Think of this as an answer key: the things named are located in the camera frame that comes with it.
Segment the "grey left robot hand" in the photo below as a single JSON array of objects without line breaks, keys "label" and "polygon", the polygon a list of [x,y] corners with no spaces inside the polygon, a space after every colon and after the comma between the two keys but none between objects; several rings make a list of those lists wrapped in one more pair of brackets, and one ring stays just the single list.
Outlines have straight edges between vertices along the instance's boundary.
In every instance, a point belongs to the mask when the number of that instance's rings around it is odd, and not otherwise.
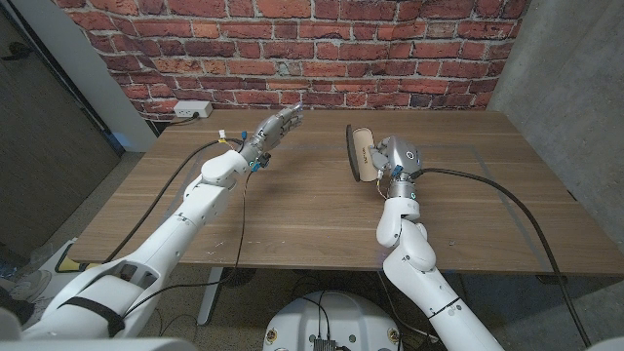
[{"label": "grey left robot hand", "polygon": [[255,161],[275,148],[281,139],[303,121],[303,103],[289,105],[262,121],[249,136],[239,153],[248,161]]}]

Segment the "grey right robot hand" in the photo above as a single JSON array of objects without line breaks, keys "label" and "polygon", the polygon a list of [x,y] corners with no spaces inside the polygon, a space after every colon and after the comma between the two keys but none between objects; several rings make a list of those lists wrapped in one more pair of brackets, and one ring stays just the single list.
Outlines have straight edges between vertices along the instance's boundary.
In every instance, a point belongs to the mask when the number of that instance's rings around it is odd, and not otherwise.
[{"label": "grey right robot hand", "polygon": [[381,175],[389,175],[392,179],[414,179],[421,170],[417,148],[397,136],[389,136],[377,145],[371,146],[370,156],[377,171]]}]

